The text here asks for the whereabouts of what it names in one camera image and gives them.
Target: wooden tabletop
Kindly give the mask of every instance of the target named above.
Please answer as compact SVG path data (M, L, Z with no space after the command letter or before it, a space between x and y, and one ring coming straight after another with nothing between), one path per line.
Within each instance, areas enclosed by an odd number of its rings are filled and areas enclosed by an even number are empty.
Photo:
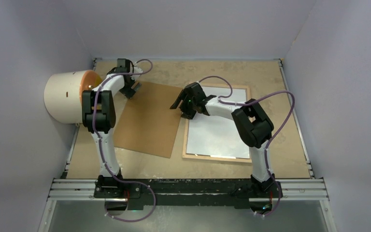
M116 66L116 61L98 61L95 71L104 78ZM139 64L143 70L148 63ZM232 85L250 87L252 98L284 90L285 85L277 61L154 61L153 70L141 80L158 84L185 87L208 75L219 75ZM221 84L209 79L207 83ZM119 119L126 98L114 97ZM282 124L289 108L286 94L279 94L261 102L274 123L275 130ZM181 119L171 158L163 158L135 151L115 148L124 178L248 178L251 164L211 160L183 159L185 119ZM289 119L270 146L271 165L277 178L310 178L300 135L293 117ZM95 179L99 175L99 158L95 143L87 128L80 126L67 178Z

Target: white wall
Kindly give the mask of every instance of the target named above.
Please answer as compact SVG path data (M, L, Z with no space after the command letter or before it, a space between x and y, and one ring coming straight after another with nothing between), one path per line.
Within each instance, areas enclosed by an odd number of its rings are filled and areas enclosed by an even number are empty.
M0 232L37 231L74 126L43 102L54 73L91 68L60 0L0 0Z
M318 0L285 72L339 231L371 231L371 0Z
M95 57L283 58L315 0L64 0Z

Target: cardboard sheet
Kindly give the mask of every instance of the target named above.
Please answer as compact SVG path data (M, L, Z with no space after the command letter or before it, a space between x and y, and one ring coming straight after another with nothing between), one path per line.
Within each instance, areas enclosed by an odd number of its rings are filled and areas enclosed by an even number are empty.
M182 88L140 83L114 129L114 146L170 158L181 117L180 109L170 106Z

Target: white cylinder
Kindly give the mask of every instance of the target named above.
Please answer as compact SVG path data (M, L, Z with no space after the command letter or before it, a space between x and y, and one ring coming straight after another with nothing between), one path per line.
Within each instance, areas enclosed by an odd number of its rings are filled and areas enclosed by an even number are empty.
M82 92L100 83L92 70L52 75L44 90L47 111L61 123L82 123Z

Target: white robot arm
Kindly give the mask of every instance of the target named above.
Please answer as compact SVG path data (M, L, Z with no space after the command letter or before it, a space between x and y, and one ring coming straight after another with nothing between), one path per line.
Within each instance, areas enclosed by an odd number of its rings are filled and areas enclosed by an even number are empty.
M181 101L180 109L184 118L192 119L196 113L200 113L233 120L241 139L249 146L253 165L252 178L261 183L265 189L273 183L270 177L273 170L264 157L267 154L267 160L270 160L270 153L265 152L265 147L271 138L273 124L259 103L250 106L222 104L216 96L206 96L197 82L187 85L182 90L171 109L177 108Z
M115 156L113 143L115 125L113 97L118 92L121 92L130 99L141 86L140 83L136 83L140 75L136 75L135 73L142 73L143 71L134 65L131 69L130 63L127 59L118 59L117 66L107 73L105 80L112 76L113 78L107 82L104 81L105 83L101 87L98 86L82 93L83 125L88 127L88 130L92 133L100 160L100 175L104 177L112 176L111 173L114 175L120 173L120 165ZM116 73L132 74L116 76ZM99 139L99 136L94 132L92 127L94 98L97 91L100 91L100 94L96 112L96 130L101 139ZM111 172L106 169L105 163L107 163Z

